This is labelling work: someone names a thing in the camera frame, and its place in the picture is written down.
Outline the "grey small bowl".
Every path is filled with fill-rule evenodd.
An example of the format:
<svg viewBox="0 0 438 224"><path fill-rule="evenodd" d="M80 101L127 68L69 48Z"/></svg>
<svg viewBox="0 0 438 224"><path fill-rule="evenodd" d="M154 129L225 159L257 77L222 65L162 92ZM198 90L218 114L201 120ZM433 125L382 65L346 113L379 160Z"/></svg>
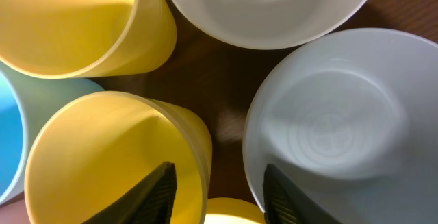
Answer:
<svg viewBox="0 0 438 224"><path fill-rule="evenodd" d="M313 223L436 223L437 44L362 28L301 46L257 91L243 156L260 208L273 164Z"/></svg>

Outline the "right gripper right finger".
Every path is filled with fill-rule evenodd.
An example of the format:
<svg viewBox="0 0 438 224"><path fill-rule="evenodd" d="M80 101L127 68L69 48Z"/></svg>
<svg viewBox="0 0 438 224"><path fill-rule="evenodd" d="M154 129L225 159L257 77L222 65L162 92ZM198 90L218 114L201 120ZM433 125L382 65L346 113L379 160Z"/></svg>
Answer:
<svg viewBox="0 0 438 224"><path fill-rule="evenodd" d="M308 198L275 164L266 166L263 199L267 224L340 224Z"/></svg>

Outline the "white small bowl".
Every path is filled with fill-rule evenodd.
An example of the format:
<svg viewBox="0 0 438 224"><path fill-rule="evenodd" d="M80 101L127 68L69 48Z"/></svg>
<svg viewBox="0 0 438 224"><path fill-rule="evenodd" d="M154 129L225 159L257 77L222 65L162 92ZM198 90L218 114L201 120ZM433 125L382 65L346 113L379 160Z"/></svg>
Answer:
<svg viewBox="0 0 438 224"><path fill-rule="evenodd" d="M319 38L367 0L172 0L209 36L247 49L285 49Z"/></svg>

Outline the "light blue cup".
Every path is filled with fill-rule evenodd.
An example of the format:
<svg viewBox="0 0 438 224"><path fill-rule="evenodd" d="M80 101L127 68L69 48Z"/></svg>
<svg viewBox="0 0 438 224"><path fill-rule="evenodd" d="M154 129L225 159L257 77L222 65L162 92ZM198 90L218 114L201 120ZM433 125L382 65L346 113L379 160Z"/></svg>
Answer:
<svg viewBox="0 0 438 224"><path fill-rule="evenodd" d="M39 79L1 63L1 203L24 191L27 157L44 124L67 103L102 90L89 79Z"/></svg>

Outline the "yellow small bowl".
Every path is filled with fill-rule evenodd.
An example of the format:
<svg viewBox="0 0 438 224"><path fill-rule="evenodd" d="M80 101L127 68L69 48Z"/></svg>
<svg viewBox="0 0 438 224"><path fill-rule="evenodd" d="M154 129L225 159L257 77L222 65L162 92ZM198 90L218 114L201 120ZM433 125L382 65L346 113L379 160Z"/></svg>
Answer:
<svg viewBox="0 0 438 224"><path fill-rule="evenodd" d="M265 224L258 206L233 198L208 199L204 224Z"/></svg>

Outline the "yellow cup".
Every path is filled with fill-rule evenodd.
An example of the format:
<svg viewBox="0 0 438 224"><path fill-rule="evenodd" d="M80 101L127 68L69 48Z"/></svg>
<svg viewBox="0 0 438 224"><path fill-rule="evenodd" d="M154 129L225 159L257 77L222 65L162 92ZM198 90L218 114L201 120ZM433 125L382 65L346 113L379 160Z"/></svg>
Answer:
<svg viewBox="0 0 438 224"><path fill-rule="evenodd" d="M1 61L32 77L146 73L176 41L165 0L1 0Z"/></svg>
<svg viewBox="0 0 438 224"><path fill-rule="evenodd" d="M80 97L43 126L25 169L32 223L83 223L163 162L176 167L172 223L205 220L212 141L192 111L127 92Z"/></svg>

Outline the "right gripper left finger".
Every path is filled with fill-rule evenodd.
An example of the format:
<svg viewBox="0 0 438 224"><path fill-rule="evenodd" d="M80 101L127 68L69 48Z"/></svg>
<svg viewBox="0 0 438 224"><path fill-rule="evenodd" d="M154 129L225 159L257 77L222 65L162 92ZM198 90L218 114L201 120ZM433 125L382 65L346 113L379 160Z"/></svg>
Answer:
<svg viewBox="0 0 438 224"><path fill-rule="evenodd" d="M84 224L169 224L176 191L175 165L163 162Z"/></svg>

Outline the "pink cup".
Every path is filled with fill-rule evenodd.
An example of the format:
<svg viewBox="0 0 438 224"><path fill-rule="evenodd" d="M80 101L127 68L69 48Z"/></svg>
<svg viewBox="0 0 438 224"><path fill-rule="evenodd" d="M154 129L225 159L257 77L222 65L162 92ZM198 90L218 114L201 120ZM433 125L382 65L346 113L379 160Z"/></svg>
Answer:
<svg viewBox="0 0 438 224"><path fill-rule="evenodd" d="M0 208L1 224L30 224L24 200Z"/></svg>

